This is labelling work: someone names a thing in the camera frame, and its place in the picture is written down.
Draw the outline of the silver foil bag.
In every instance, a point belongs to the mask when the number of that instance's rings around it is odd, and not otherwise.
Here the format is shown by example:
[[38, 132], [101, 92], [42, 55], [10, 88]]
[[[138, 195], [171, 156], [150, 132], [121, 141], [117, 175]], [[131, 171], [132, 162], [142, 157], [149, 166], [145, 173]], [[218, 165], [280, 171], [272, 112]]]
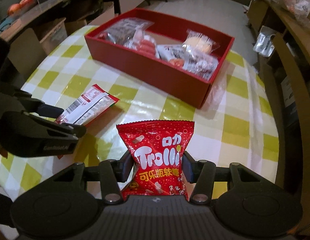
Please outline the silver foil bag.
[[256, 43], [253, 46], [253, 50], [260, 56], [263, 56], [265, 58], [270, 57], [275, 49], [275, 46], [272, 42], [275, 38], [275, 35], [275, 30], [263, 25], [256, 39]]

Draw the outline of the red rectangular box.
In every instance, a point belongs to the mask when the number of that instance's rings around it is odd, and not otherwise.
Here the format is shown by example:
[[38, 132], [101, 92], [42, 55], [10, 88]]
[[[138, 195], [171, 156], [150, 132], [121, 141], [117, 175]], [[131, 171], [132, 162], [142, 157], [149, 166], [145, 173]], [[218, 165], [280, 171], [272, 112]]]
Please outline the red rectangular box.
[[133, 9], [85, 35], [91, 56], [201, 108], [234, 38], [196, 22]]

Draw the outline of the white orange snack pack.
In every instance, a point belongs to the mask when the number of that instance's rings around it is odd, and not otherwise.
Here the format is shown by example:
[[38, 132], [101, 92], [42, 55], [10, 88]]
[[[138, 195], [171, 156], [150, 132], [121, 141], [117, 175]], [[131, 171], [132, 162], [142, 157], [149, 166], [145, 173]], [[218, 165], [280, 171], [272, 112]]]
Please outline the white orange snack pack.
[[183, 68], [185, 64], [185, 50], [178, 44], [160, 44], [157, 45], [157, 51], [160, 59], [169, 64]]

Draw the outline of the cardboard box under sideboard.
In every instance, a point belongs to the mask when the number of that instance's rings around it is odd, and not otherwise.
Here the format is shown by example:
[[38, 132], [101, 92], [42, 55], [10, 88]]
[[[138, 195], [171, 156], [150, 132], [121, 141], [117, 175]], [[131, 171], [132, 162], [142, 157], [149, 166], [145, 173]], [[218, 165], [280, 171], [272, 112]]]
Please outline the cardboard box under sideboard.
[[102, 25], [114, 17], [113, 2], [103, 2], [99, 5], [99, 8], [95, 8], [94, 10], [78, 11], [76, 15], [66, 17], [65, 28], [67, 35], [70, 36], [86, 25]]

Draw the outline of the wooden side shelf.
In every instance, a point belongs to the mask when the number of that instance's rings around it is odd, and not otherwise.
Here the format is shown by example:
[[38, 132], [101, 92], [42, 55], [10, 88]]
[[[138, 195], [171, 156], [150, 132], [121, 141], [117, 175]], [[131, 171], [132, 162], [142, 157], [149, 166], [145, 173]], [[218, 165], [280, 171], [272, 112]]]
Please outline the wooden side shelf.
[[302, 54], [305, 69], [310, 72], [310, 21], [298, 20], [284, 8], [284, 0], [251, 0], [247, 17], [248, 26], [258, 33], [262, 26], [294, 39], [296, 50]]

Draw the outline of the long grey sideboard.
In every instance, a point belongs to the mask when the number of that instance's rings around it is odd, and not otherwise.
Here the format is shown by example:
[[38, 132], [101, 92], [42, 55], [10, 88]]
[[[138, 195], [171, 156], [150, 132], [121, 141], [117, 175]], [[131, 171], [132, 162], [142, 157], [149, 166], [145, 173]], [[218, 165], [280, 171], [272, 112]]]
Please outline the long grey sideboard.
[[76, 15], [78, 11], [94, 10], [103, 2], [113, 2], [115, 14], [122, 14], [144, 1], [146, 0], [48, 0], [35, 5], [14, 22], [3, 27], [0, 37], [11, 43], [30, 28], [41, 40], [53, 28], [54, 23], [66, 19], [67, 16]]

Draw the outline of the vacuum packed sausages pack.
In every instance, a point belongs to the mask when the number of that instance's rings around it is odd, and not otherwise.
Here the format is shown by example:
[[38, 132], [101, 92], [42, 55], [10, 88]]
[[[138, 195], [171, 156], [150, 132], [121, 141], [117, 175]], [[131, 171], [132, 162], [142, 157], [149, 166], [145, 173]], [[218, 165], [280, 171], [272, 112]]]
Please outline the vacuum packed sausages pack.
[[130, 38], [124, 46], [145, 56], [157, 59], [160, 58], [155, 39], [152, 36], [147, 35], [142, 29], [137, 29], [134, 36]]

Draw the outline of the green white checkered tablecloth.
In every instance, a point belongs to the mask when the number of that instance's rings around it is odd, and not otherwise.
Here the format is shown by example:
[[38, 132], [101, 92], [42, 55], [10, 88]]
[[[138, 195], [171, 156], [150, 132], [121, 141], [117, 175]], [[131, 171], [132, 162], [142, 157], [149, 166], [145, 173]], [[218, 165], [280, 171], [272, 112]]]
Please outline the green white checkered tablecloth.
[[23, 89], [50, 105], [67, 108], [97, 84], [118, 98], [89, 127], [74, 154], [62, 158], [0, 160], [0, 186], [12, 199], [75, 162], [96, 166], [119, 159], [126, 146], [116, 125], [142, 120], [193, 120], [188, 152], [197, 160], [227, 167], [241, 163], [275, 181], [279, 140], [265, 87], [256, 70], [239, 54], [228, 53], [201, 109], [103, 63], [94, 61], [84, 27], [64, 40], [26, 81]]

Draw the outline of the red apple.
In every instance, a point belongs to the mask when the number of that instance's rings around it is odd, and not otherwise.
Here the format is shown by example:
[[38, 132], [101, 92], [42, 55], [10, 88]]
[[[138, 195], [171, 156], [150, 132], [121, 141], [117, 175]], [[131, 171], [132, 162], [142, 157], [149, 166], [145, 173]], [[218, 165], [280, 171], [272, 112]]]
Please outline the red apple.
[[16, 13], [21, 8], [22, 5], [20, 5], [20, 3], [12, 4], [8, 9], [8, 16], [11, 16], [12, 14]]

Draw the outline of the silver white snack pouch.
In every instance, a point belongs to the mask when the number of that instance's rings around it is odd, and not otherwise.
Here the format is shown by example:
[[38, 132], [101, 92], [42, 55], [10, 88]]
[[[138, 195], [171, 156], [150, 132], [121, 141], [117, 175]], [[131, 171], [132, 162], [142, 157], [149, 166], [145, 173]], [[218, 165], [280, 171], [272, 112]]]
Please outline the silver white snack pouch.
[[183, 70], [209, 80], [218, 66], [218, 59], [207, 54], [186, 55]]

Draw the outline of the clear wrapped round pastry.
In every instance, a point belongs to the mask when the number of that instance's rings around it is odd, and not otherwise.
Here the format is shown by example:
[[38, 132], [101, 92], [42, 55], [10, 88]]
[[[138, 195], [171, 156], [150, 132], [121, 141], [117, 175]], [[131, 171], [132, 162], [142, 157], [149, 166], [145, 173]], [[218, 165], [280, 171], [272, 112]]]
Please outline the clear wrapped round pastry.
[[187, 34], [188, 36], [183, 42], [182, 48], [189, 53], [194, 50], [209, 55], [216, 49], [220, 48], [220, 45], [217, 42], [203, 33], [188, 29]]

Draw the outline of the red Trolli candy bag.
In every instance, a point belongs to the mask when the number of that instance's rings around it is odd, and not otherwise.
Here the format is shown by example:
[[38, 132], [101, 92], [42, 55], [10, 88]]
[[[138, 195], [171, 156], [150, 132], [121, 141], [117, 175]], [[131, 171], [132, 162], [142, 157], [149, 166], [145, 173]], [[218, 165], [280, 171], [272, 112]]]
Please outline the red Trolli candy bag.
[[135, 162], [132, 180], [122, 196], [184, 196], [183, 154], [194, 134], [195, 122], [147, 120], [120, 124], [117, 131]]

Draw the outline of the red white long snack pack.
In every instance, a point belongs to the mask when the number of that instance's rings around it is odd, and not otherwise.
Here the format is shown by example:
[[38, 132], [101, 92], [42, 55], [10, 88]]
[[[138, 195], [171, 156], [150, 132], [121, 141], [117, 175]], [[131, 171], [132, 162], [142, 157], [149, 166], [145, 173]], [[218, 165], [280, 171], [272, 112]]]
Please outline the red white long snack pack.
[[88, 126], [119, 101], [120, 99], [103, 90], [98, 84], [94, 84], [71, 103], [55, 122]]

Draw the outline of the dark clear snack bag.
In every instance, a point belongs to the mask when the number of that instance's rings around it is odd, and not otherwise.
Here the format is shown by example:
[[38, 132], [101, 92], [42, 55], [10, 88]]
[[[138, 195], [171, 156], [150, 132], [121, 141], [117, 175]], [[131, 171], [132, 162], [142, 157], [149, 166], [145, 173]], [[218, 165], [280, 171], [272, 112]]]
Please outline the dark clear snack bag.
[[98, 35], [98, 39], [124, 45], [131, 40], [136, 31], [142, 33], [154, 23], [141, 18], [130, 17], [117, 21]]

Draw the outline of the wooden chair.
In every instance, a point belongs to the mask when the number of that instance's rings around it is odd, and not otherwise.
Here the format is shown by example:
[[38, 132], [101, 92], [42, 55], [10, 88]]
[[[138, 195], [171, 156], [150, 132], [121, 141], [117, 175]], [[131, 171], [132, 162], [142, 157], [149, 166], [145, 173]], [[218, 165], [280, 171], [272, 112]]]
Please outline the wooden chair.
[[310, 94], [289, 40], [276, 33], [274, 51], [260, 65], [261, 77], [279, 135], [276, 185], [300, 200], [303, 216], [296, 233], [310, 239]]

